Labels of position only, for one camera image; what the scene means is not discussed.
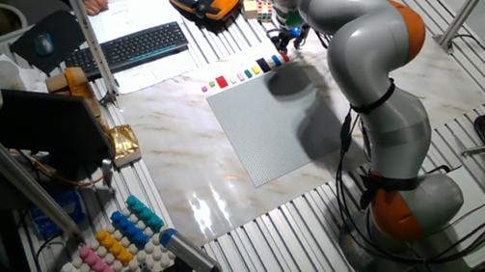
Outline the bare person hand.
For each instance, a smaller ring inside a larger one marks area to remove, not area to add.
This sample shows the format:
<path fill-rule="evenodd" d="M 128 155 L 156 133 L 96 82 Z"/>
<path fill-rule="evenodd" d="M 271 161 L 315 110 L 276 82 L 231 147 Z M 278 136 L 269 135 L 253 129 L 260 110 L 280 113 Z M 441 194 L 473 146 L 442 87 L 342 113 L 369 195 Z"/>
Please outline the bare person hand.
<path fill-rule="evenodd" d="M 82 0 L 83 5 L 86 9 L 86 12 L 91 15 L 95 16 L 100 12 L 106 11 L 109 7 L 108 0 Z"/>

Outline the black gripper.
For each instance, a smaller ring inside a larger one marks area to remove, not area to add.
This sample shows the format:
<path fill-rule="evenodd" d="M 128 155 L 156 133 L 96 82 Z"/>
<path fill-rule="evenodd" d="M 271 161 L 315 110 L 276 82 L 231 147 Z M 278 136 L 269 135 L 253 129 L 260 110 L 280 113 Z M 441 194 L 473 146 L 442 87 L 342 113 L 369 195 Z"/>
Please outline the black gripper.
<path fill-rule="evenodd" d="M 275 47 L 281 54 L 287 54 L 287 47 L 290 43 L 294 45 L 296 50 L 301 50 L 305 46 L 309 31 L 310 26 L 307 23 L 291 29 L 281 29 L 279 31 L 279 39 L 275 41 Z"/>

